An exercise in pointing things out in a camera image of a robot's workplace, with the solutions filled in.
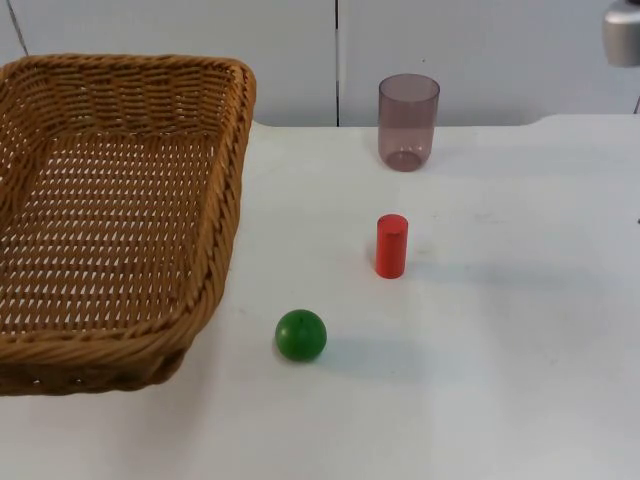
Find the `red cylinder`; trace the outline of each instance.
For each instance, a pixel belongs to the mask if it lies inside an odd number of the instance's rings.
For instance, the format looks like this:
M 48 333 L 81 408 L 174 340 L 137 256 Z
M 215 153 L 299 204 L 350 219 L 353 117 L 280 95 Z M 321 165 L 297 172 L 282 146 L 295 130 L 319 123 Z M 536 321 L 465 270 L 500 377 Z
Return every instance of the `red cylinder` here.
M 383 278 L 404 273 L 409 222 L 402 215 L 385 215 L 378 220 L 376 272 Z

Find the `green ball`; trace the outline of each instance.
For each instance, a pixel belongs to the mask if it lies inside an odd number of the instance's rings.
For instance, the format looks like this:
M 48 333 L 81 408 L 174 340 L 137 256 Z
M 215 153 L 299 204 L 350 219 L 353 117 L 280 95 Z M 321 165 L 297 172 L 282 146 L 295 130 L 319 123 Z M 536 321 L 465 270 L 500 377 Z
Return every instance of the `green ball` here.
M 327 329 L 309 310 L 293 310 L 278 322 L 276 345 L 280 353 L 294 362 L 312 360 L 327 344 Z

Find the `metal object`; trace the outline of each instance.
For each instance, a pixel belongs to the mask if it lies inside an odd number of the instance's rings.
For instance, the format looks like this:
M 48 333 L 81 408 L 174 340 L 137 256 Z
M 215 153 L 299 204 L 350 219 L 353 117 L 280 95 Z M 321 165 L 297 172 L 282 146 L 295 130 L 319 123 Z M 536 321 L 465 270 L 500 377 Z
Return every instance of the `metal object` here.
M 604 15 L 607 60 L 617 67 L 640 66 L 640 0 L 617 0 Z

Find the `cup rim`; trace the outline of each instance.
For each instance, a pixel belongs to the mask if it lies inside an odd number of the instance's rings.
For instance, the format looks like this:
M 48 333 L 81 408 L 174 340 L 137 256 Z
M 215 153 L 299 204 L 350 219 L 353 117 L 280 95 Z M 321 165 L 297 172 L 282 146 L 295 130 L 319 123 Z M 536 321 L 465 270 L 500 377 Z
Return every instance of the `cup rim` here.
M 398 77 L 420 77 L 426 80 L 429 80 L 430 82 L 432 82 L 435 86 L 436 86 L 436 91 L 433 95 L 420 99 L 420 100 L 399 100 L 397 98 L 394 98 L 393 96 L 390 96 L 388 94 L 386 94 L 383 91 L 383 86 L 384 84 L 389 81 L 389 80 L 393 80 L 394 78 L 398 78 Z M 430 102 L 435 98 L 438 98 L 440 96 L 440 84 L 438 83 L 437 80 L 434 80 L 431 77 L 428 77 L 427 75 L 422 75 L 420 73 L 397 73 L 395 75 L 391 75 L 389 77 L 386 77 L 384 79 L 382 79 L 382 81 L 380 82 L 380 84 L 378 85 L 378 92 L 380 93 L 380 95 L 384 96 L 385 98 L 388 98 L 390 100 L 393 100 L 395 102 L 402 102 L 402 103 L 423 103 L 423 102 Z

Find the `cabinet door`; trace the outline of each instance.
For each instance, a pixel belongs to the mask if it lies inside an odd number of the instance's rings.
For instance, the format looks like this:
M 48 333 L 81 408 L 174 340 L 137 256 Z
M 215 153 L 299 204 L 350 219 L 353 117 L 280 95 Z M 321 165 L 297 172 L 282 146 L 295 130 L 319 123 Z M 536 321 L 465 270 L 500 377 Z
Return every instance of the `cabinet door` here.
M 334 0 L 12 0 L 32 54 L 235 57 L 258 79 L 256 120 L 335 125 Z
M 441 83 L 441 124 L 630 113 L 640 70 L 607 65 L 601 41 L 607 4 L 341 0 L 341 124 L 375 124 L 378 82 L 400 72 Z

